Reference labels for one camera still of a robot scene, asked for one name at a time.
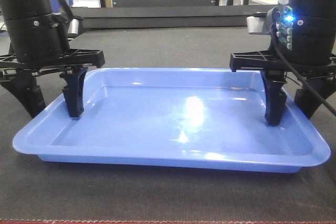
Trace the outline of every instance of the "blue plastic tray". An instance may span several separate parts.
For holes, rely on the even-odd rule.
[[[100,69],[89,72],[79,119],[59,96],[14,138],[53,162],[159,165],[294,173],[330,149],[288,98],[268,126],[258,71]]]

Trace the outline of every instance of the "blue led light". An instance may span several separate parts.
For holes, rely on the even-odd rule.
[[[287,22],[292,22],[293,20],[294,20],[294,17],[291,16],[291,15],[285,17],[285,21],[287,21]]]

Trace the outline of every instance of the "red mat edge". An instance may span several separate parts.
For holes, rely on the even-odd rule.
[[[184,221],[93,221],[93,220],[17,220],[1,221],[0,224],[336,224],[336,221],[228,221],[228,222],[184,222]]]

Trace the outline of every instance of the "green circuit board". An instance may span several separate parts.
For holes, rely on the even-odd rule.
[[[287,49],[292,50],[293,9],[288,5],[278,5],[280,14],[277,22],[278,38]]]

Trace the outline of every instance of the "dark gray table mat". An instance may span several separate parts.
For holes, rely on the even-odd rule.
[[[72,48],[103,49],[105,67],[228,68],[231,52],[264,50],[268,36],[246,28],[90,31]],[[1,54],[8,38],[0,35]],[[65,85],[38,78],[50,103]],[[297,86],[286,85],[291,93]],[[336,96],[329,102],[336,106]],[[336,220],[336,119],[321,107],[311,121],[332,149],[323,165],[296,174],[46,163],[17,153],[12,139],[30,117],[0,88],[0,219],[116,221]]]

